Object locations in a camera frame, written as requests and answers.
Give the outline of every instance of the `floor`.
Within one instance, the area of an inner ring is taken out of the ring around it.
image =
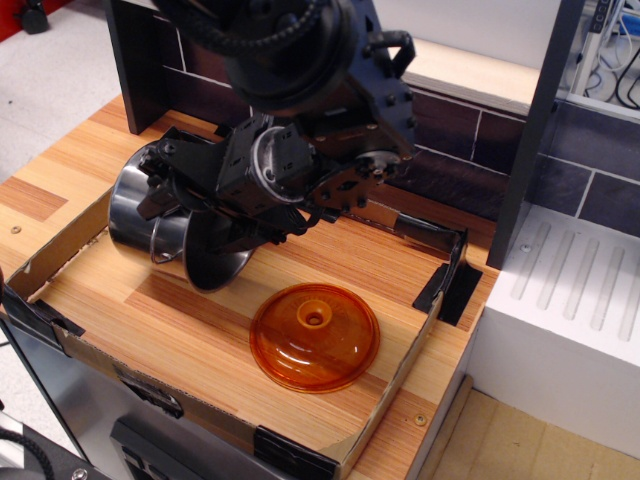
[[[0,42],[0,182],[120,93],[101,0],[75,0],[50,29]],[[73,450],[0,332],[4,412]]]
[[[419,480],[638,480],[640,460],[471,389],[467,377]]]

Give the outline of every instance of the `white wall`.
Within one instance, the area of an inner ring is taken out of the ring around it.
[[[374,0],[386,29],[540,68],[560,0]]]

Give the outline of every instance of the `cardboard tray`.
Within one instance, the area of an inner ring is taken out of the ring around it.
[[[115,250],[110,192],[7,282],[11,321],[125,383],[165,412],[301,478],[342,479],[406,378],[438,316],[412,307],[442,259],[349,219],[259,248],[230,286],[202,295]],[[338,392],[289,391],[251,355],[258,307],[291,285],[322,282],[363,298],[381,345],[369,370]]]

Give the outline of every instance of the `black device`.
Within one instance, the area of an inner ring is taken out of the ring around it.
[[[190,235],[226,258],[366,206],[368,192],[412,158],[412,92],[400,77],[413,41],[382,31],[372,0],[154,3],[224,56],[234,91],[256,113],[219,143],[171,129],[139,152],[146,221],[177,210],[222,218]]]
[[[0,480],[109,480],[85,460],[68,452],[35,430],[2,413],[4,425],[16,430],[0,428],[0,440],[22,446],[22,468],[7,467],[12,457],[5,458],[0,448]]]
[[[27,0],[20,13],[14,16],[20,21],[22,29],[29,35],[46,32],[49,29],[47,14],[42,5],[43,0]]]

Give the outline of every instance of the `cardboard edge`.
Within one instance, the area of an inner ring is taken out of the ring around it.
[[[7,280],[27,300],[107,226],[111,189],[71,221]]]
[[[54,325],[53,328],[64,352],[71,358],[83,362],[119,383],[123,383],[119,372],[124,372],[128,376],[139,379],[162,392],[168,393],[171,397],[175,398],[182,407],[186,420],[190,420],[222,440],[253,455],[253,438],[256,430],[254,425],[209,403],[203,402],[187,392],[176,389],[150,375],[130,368],[124,362],[110,356],[57,325]]]
[[[340,440],[339,442],[334,443],[333,445],[329,445],[328,447],[321,448],[318,453],[325,455],[329,458],[345,458],[354,442],[358,439],[360,432],[354,433],[353,435],[345,438],[344,440]]]
[[[342,476],[341,478],[345,478],[355,466],[355,463],[358,461],[361,453],[364,451],[367,443],[373,436],[376,428],[382,421],[385,413],[389,409],[391,402],[396,396],[398,390],[406,380],[409,372],[411,371],[411,367],[415,363],[417,356],[420,354],[422,347],[427,341],[429,336],[429,332],[433,328],[435,324],[438,314],[440,313],[440,308],[442,307],[442,300],[444,298],[444,293],[442,291],[438,292],[436,298],[433,301],[433,305],[429,314],[427,316],[427,320],[422,325],[422,328],[414,338],[411,347],[405,354],[404,358],[400,362],[398,369],[396,370],[395,375],[391,379],[391,381],[387,384],[387,388],[382,393],[382,397],[376,405],[375,410],[369,416],[369,420],[365,424],[364,428],[361,430],[360,435],[356,442],[353,444],[349,452],[347,453],[342,468]]]

